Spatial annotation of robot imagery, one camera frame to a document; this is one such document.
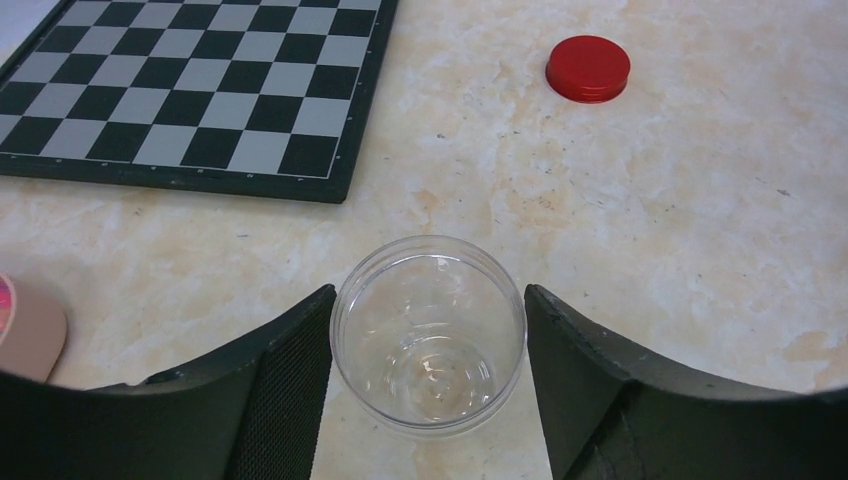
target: clear plastic cup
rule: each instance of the clear plastic cup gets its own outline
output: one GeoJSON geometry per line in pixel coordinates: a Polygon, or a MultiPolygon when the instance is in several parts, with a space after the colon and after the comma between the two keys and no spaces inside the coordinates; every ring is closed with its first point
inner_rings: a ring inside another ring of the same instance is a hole
{"type": "Polygon", "coordinates": [[[6,331],[6,322],[9,321],[9,317],[12,315],[12,292],[9,290],[9,286],[6,285],[6,282],[0,277],[0,337],[3,336],[3,332],[6,331]]]}
{"type": "Polygon", "coordinates": [[[363,260],[339,291],[333,357],[374,417],[419,437],[467,431],[503,406],[527,343],[521,293],[489,254],[410,237],[363,260]]]}

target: marble countertop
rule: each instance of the marble countertop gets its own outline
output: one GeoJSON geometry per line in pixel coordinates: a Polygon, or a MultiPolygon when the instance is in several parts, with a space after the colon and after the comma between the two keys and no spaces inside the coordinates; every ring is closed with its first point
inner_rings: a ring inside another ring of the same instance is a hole
{"type": "MultiPolygon", "coordinates": [[[[0,0],[0,58],[51,4],[0,0]]],[[[401,4],[341,206],[0,178],[0,269],[69,315],[53,383],[138,382],[421,233],[690,366],[848,383],[848,4],[401,4]],[[544,79],[584,33],[633,64],[607,104],[544,79]]],[[[461,441],[393,437],[335,370],[321,428],[317,479],[550,478],[527,364],[461,441]]]]}

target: pink object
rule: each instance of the pink object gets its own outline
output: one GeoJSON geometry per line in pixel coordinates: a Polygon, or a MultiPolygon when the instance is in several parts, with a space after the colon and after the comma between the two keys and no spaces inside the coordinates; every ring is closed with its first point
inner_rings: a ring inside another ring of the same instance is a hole
{"type": "Polygon", "coordinates": [[[46,381],[67,331],[65,312],[53,297],[0,274],[0,370],[46,381]]]}

